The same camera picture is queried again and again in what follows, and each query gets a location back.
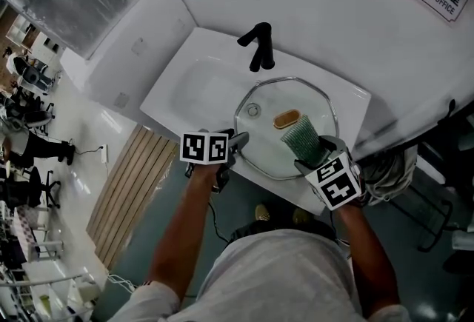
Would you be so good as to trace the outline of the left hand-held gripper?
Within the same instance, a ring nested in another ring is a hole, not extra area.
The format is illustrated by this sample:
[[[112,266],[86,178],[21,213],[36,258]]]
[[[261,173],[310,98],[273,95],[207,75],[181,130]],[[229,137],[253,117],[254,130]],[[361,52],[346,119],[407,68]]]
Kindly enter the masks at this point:
[[[248,144],[250,134],[235,134],[234,129],[186,132],[181,136],[180,161],[187,164],[185,176],[191,178],[196,166],[219,165],[213,193],[219,194],[229,181],[228,171],[235,164],[234,155]]]

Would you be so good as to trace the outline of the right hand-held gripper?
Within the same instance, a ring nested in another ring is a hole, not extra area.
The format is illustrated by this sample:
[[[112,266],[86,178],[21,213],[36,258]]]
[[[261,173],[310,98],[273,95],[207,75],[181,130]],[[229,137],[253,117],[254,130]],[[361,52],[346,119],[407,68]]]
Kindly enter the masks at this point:
[[[309,183],[312,191],[329,210],[345,204],[362,208],[367,204],[367,189],[359,165],[354,162],[345,142],[331,135],[320,135],[319,141],[329,155],[318,167],[299,159],[295,168]]]

